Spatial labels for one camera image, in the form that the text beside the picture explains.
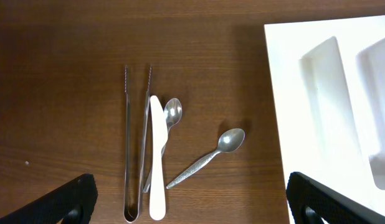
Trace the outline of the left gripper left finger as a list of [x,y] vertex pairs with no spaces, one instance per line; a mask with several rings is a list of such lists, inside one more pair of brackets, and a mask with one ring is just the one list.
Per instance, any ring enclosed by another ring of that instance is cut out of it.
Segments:
[[0,223],[89,224],[98,190],[92,174],[82,174],[0,218]]

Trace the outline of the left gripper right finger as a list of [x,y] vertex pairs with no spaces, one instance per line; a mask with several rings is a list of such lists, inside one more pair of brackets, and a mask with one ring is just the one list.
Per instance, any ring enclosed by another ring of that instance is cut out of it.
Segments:
[[295,223],[385,224],[385,216],[301,172],[290,174],[286,196]]

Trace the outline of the pink plastic knife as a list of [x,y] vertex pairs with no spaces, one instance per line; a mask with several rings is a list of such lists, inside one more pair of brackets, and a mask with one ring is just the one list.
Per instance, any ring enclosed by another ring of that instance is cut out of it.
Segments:
[[163,108],[157,96],[150,97],[151,125],[152,125],[152,173],[150,190],[150,217],[162,220],[166,215],[166,197],[164,190],[162,148],[168,140],[168,130]]

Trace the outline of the steel kitchen tongs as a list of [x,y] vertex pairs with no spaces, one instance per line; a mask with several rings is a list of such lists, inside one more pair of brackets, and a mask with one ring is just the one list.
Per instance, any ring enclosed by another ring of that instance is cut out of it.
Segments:
[[148,118],[150,109],[151,72],[148,73],[148,84],[143,100],[143,127],[141,134],[136,135],[131,127],[131,95],[129,68],[124,66],[124,96],[125,96],[125,175],[123,188],[123,217],[127,223],[134,223],[142,211],[143,191],[145,184],[145,154]]

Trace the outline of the white plastic cutlery tray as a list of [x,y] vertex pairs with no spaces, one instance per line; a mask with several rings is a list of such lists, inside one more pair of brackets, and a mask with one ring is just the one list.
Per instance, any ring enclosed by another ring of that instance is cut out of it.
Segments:
[[283,175],[385,216],[385,16],[264,27]]

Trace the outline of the small teaspoon under knife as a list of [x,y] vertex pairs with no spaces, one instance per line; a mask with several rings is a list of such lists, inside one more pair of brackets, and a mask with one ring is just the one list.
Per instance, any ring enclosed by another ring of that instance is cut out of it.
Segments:
[[[166,117],[168,134],[170,132],[170,129],[181,120],[182,114],[183,114],[183,109],[182,109],[181,102],[177,98],[170,99],[164,107],[164,115]],[[162,157],[164,155],[165,150],[166,150],[166,144],[164,145],[161,151]],[[150,173],[148,174],[148,178],[143,188],[143,193],[148,193],[150,189],[151,176],[152,176],[152,168],[150,170]]]

